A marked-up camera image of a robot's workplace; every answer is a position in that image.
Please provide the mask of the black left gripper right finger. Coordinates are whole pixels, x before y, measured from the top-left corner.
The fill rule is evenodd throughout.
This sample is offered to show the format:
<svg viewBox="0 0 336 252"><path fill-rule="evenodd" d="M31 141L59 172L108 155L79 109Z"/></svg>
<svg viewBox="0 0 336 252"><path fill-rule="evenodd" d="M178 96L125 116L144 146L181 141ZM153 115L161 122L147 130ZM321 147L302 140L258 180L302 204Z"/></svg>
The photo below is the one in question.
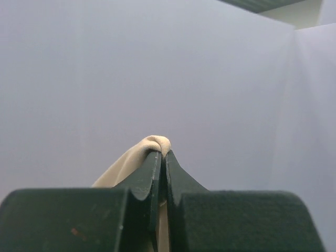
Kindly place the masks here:
<svg viewBox="0 0 336 252"><path fill-rule="evenodd" d="M284 191L210 191L165 157L172 251L324 251L304 202Z"/></svg>

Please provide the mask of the beige t shirt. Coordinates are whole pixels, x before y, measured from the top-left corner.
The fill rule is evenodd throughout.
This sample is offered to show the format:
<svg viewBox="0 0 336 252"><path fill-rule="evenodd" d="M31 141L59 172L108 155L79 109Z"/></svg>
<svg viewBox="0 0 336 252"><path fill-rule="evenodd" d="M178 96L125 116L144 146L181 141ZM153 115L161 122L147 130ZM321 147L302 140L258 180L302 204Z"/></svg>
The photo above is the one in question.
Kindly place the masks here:
<svg viewBox="0 0 336 252"><path fill-rule="evenodd" d="M131 173L133 173L145 160L150 151L159 151L165 157L171 149L168 138L159 135L150 135L123 153L93 184L92 187L114 187ZM166 196L160 200L159 222L156 225L158 251L169 252L169 228L167 218Z"/></svg>

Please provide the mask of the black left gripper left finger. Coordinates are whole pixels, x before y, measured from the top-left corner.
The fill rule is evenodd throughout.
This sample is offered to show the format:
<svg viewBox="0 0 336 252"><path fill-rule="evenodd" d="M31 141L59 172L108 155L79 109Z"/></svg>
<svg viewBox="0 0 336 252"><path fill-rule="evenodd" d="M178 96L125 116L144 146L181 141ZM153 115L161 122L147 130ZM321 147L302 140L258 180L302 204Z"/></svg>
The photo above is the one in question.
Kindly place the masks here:
<svg viewBox="0 0 336 252"><path fill-rule="evenodd" d="M157 251L160 152L112 188L30 188L1 204L1 251Z"/></svg>

